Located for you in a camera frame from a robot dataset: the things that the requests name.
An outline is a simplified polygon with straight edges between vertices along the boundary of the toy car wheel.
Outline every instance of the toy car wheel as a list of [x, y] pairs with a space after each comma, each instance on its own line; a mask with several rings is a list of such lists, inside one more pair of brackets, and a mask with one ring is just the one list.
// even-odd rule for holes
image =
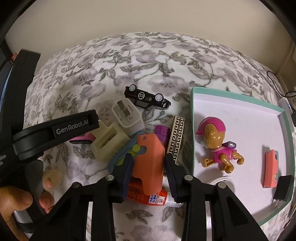
[[154, 96], [154, 100], [155, 100], [155, 102], [157, 102], [157, 103], [162, 102], [163, 99], [164, 99], [164, 97], [163, 97], [163, 95], [160, 94], [160, 93], [158, 93], [158, 94], [156, 94], [156, 95]]
[[130, 92], [135, 92], [135, 91], [137, 90], [137, 86], [136, 86], [136, 85], [130, 85], [130, 86], [128, 87], [128, 90], [129, 90]]

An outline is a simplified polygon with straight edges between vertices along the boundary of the tube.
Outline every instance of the tube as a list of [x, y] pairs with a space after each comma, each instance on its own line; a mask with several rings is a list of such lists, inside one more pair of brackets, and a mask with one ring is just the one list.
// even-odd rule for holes
[[170, 192], [161, 189], [158, 195], [145, 195], [141, 181], [133, 180], [128, 186], [127, 198], [131, 201], [150, 206], [181, 207], [183, 203], [176, 203]]

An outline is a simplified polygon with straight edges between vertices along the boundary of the toy puppy figure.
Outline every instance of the toy puppy figure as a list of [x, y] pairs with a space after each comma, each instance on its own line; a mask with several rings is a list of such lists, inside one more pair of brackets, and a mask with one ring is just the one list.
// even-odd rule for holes
[[202, 145], [212, 149], [212, 159], [204, 158], [202, 166], [208, 167], [214, 163], [223, 163], [220, 170], [231, 173], [234, 166], [230, 162], [232, 159], [238, 159], [237, 164], [244, 163], [244, 158], [237, 153], [236, 144], [233, 142], [222, 143], [225, 137], [226, 127], [219, 118], [207, 117], [198, 126], [196, 135], [204, 135]]

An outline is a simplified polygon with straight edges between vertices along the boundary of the pink toy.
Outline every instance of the pink toy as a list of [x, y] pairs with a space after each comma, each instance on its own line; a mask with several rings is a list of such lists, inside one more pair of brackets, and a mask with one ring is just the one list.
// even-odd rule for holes
[[212, 149], [212, 159], [204, 158], [201, 163], [203, 167], [208, 167], [214, 163], [222, 163], [221, 170], [231, 173], [234, 166], [230, 162], [232, 159], [238, 159], [237, 164], [244, 163], [244, 158], [237, 153], [236, 144], [228, 141], [223, 143], [226, 127], [222, 120], [217, 117], [207, 117], [201, 121], [198, 126], [197, 135], [203, 135], [202, 145]]
[[71, 144], [91, 144], [95, 140], [95, 136], [92, 133], [87, 133], [84, 136], [74, 137], [69, 140]]
[[205, 126], [207, 124], [213, 124], [217, 128], [218, 132], [226, 131], [226, 127], [225, 127], [223, 121], [221, 121], [217, 117], [210, 116], [210, 117], [207, 117], [201, 121], [200, 125], [198, 126], [198, 131], [195, 134], [196, 135], [204, 135], [205, 134]]

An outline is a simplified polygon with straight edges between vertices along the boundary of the floral pattern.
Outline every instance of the floral pattern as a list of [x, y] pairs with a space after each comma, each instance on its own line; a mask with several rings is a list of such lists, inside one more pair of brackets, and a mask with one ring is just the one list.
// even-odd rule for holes
[[[35, 75], [27, 92], [24, 127], [90, 109], [110, 125], [115, 121], [112, 104], [133, 83], [162, 93], [172, 103], [167, 111], [142, 111], [146, 133], [153, 133], [158, 124], [170, 126], [175, 115], [186, 119], [178, 162], [190, 172], [192, 87], [231, 91], [277, 105], [279, 95], [267, 70], [227, 46], [187, 35], [139, 32], [93, 39], [55, 54]], [[108, 174], [106, 163], [94, 159], [89, 145], [62, 143], [46, 151], [43, 161], [45, 168], [54, 166], [64, 173], [54, 191], [55, 201], [72, 182], [86, 185]], [[125, 201], [113, 207], [117, 240], [181, 239], [185, 206], [151, 207]], [[289, 207], [262, 226], [269, 240], [275, 241], [284, 230]], [[90, 240], [91, 210], [88, 216]]]

